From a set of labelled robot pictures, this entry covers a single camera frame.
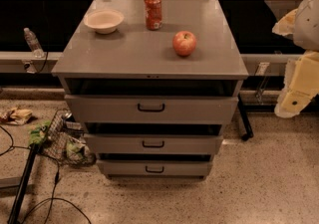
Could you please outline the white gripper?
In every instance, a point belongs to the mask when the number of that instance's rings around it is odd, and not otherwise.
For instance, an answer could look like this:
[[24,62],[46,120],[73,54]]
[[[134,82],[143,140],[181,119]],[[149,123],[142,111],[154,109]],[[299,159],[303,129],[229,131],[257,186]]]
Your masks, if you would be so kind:
[[283,16],[272,28],[276,35],[292,40],[306,51],[289,59],[274,113],[283,118],[299,115],[319,94],[319,0],[303,0],[298,9]]

